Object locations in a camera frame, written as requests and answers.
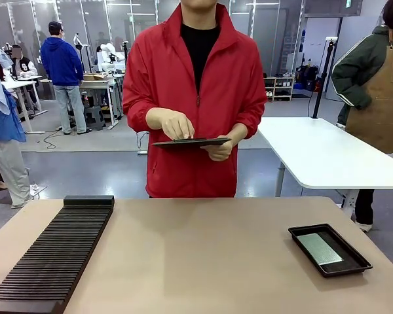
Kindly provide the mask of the person's left hand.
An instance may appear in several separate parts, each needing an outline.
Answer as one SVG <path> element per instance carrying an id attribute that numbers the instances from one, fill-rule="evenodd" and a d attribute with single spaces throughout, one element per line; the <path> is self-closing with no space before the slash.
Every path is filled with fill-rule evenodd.
<path id="1" fill-rule="evenodd" d="M 211 160 L 222 162 L 229 158 L 231 152 L 248 134 L 248 129 L 244 124 L 235 124 L 227 135 L 220 135 L 219 137 L 226 137 L 229 140 L 222 145 L 208 145 L 203 146 Z"/>

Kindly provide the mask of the person's right hand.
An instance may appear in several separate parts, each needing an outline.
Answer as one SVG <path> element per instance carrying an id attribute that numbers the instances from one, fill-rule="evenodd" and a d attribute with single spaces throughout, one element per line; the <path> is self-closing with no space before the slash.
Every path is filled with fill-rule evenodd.
<path id="1" fill-rule="evenodd" d="M 171 140 L 190 139 L 195 129 L 185 114 L 165 108 L 148 110 L 145 121 L 152 130 L 162 130 Z"/>

